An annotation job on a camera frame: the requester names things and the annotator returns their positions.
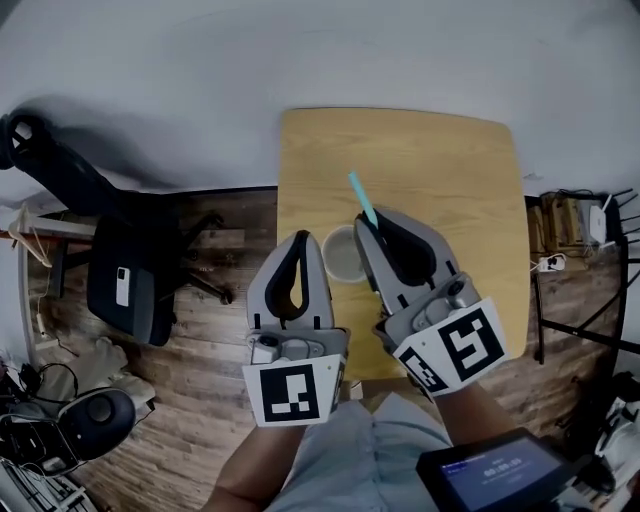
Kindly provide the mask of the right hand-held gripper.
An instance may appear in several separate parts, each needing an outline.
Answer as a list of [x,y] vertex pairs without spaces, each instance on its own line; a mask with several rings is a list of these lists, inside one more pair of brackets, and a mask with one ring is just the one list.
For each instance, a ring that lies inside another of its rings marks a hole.
[[430,397],[470,385],[507,359],[493,300],[459,272],[452,249],[430,226],[399,211],[359,214],[356,245],[388,314],[373,332],[410,380]]

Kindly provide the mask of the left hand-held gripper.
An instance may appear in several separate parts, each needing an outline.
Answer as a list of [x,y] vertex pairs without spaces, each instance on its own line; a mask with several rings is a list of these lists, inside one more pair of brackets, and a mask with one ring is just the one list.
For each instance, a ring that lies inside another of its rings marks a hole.
[[[303,304],[291,292],[300,260]],[[243,375],[256,424],[309,426],[328,421],[343,382],[350,331],[334,328],[321,249],[298,231],[265,259],[247,291],[250,363]],[[285,330],[308,328],[314,330]]]

